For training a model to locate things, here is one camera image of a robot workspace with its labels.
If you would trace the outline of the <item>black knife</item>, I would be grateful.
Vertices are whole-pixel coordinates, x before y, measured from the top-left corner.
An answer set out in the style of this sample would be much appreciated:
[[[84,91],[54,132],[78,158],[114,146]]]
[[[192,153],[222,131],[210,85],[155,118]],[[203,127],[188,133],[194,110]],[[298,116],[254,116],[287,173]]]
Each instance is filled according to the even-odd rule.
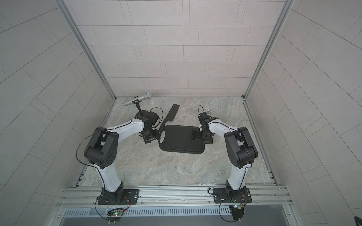
[[[179,109],[179,105],[177,104],[173,104],[173,106],[171,107],[170,111],[168,112],[167,116],[165,117],[165,119],[163,119],[161,125],[160,125],[160,128],[159,128],[159,131],[162,132],[164,130],[164,127],[165,127],[165,124],[166,122],[168,121],[173,121],[177,112],[178,112],[178,109]]]

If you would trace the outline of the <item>black cutting board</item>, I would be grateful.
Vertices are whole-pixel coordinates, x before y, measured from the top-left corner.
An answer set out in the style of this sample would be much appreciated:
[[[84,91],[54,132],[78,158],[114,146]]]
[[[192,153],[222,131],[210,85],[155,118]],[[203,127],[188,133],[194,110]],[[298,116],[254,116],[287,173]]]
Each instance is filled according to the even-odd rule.
[[[199,127],[167,125],[163,132],[163,142],[158,142],[161,150],[166,152],[202,154],[205,144],[202,140],[196,139],[200,133]]]

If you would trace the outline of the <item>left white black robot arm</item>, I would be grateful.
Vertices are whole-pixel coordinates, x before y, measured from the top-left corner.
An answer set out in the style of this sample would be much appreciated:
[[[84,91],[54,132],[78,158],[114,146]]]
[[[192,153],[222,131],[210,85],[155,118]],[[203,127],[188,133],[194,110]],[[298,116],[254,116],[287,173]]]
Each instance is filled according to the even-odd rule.
[[[84,151],[88,166],[97,170],[103,186],[101,195],[97,198],[100,205],[136,204],[138,190],[124,190],[124,186],[115,169],[118,143],[129,136],[139,133],[144,142],[151,143],[160,139],[156,127],[161,122],[153,111],[140,110],[128,122],[111,128],[98,127],[88,138],[89,143]]]

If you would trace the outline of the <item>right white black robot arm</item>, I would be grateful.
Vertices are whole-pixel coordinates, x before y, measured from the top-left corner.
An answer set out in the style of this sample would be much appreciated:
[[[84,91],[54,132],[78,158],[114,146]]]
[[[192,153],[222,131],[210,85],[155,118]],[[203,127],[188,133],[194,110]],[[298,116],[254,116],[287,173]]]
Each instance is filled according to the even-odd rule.
[[[250,192],[246,188],[245,179],[248,170],[252,168],[258,157],[250,132],[246,127],[235,128],[211,117],[206,112],[198,115],[199,131],[193,132],[192,139],[204,144],[213,144],[213,136],[219,135],[224,139],[229,160],[232,164],[231,174],[226,182],[222,200],[230,202],[251,203]]]

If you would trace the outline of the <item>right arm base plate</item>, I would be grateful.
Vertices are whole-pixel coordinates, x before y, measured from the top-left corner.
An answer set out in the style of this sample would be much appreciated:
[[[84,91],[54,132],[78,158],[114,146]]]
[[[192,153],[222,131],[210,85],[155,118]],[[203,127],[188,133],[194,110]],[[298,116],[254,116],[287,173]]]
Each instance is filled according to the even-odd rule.
[[[209,192],[213,196],[215,203],[252,203],[251,194],[249,188],[244,186],[238,191],[234,191],[231,188],[211,188],[212,192]]]

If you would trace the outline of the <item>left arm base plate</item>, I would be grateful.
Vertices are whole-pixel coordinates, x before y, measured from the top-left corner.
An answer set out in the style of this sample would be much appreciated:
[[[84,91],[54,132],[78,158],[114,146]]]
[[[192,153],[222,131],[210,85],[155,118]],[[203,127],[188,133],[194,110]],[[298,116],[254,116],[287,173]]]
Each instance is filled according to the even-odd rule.
[[[134,205],[139,197],[139,189],[119,189],[115,192],[109,192],[102,188],[102,192],[97,201],[99,205]]]

